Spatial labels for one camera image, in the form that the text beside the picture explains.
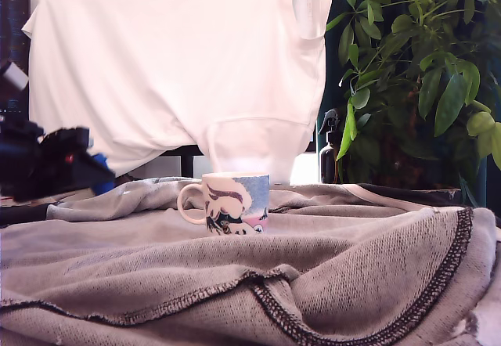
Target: black stitching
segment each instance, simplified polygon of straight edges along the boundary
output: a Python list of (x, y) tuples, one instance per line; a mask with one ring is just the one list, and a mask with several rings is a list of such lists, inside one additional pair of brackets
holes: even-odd
[(421, 295), (409, 309), (393, 323), (389, 324), (378, 333), (358, 340), (334, 341), (327, 339), (307, 329), (300, 319), (296, 319), (286, 312), (264, 285), (265, 279), (281, 278), (288, 280), (279, 269), (274, 269), (268, 274), (247, 272), (239, 279), (235, 279), (229, 283), (195, 290), (171, 301), (164, 302), (162, 305), (118, 315), (116, 319), (104, 315), (78, 316), (44, 301), (16, 301), (4, 299), (0, 305), (0, 313), (22, 308), (42, 308), (74, 319), (105, 323), (111, 326), (131, 327), (173, 315), (214, 296), (233, 290), (241, 284), (248, 284), (268, 316), (285, 334), (301, 346), (385, 346), (401, 340), (416, 328), (423, 320), (424, 316), (431, 310), (436, 300), (442, 295), (442, 292), (449, 284), (463, 260), (471, 237), (471, 218), (473, 211), (471, 209), (464, 209), (458, 211), (457, 214), (458, 224), (451, 247), (441, 265), (438, 267), (437, 272), (435, 272), (430, 283)]
[(335, 341), (322, 337), (306, 328), (301, 320), (289, 314), (266, 286), (253, 284), (251, 289), (268, 316), (286, 335), (301, 346), (384, 346), (393, 344), (417, 327), (448, 286), (467, 251), (471, 238), (472, 214), (473, 211), (470, 208), (457, 212), (458, 223), (451, 247), (433, 278), (416, 301), (393, 323), (368, 337), (349, 341)]

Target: gray fabric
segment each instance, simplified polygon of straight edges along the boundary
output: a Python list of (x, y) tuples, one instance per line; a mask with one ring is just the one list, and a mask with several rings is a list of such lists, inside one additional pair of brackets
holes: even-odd
[[(454, 331), (499, 296), (490, 211), (405, 213), (342, 186), (274, 187), (267, 235), (211, 236), (175, 210), (187, 183), (127, 183), (3, 230), (9, 339), (476, 345)], [(186, 200), (193, 217), (202, 205)]]

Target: mug handle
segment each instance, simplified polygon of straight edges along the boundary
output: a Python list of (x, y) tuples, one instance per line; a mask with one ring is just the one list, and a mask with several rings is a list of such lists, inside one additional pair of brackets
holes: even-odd
[(181, 192), (178, 195), (178, 211), (181, 213), (181, 216), (188, 221), (189, 223), (193, 223), (194, 225), (205, 225), (207, 223), (207, 220), (205, 218), (202, 219), (195, 219), (189, 217), (186, 213), (185, 210), (182, 208), (183, 204), (183, 197), (185, 195), (186, 191), (189, 191), (190, 189), (196, 189), (198, 191), (202, 192), (202, 185), (201, 184), (188, 184), (185, 188), (181, 189)]

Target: blue object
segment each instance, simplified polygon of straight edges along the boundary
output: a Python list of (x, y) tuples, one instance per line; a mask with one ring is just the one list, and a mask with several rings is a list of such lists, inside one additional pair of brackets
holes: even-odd
[[(95, 156), (92, 156), (95, 161), (99, 162), (102, 166), (105, 168), (108, 168), (108, 164), (106, 163), (106, 156), (104, 154), (96, 154)], [(96, 196), (102, 195), (106, 192), (111, 191), (113, 188), (115, 188), (115, 183), (114, 182), (106, 182), (106, 183), (100, 183), (96, 184), (95, 186), (91, 187), (91, 190)]]

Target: printed mug design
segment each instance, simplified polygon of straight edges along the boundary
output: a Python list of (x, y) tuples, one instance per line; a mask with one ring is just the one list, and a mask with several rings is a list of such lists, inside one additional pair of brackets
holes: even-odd
[(268, 223), (269, 178), (219, 178), (204, 183), (207, 228), (221, 234), (263, 233)]

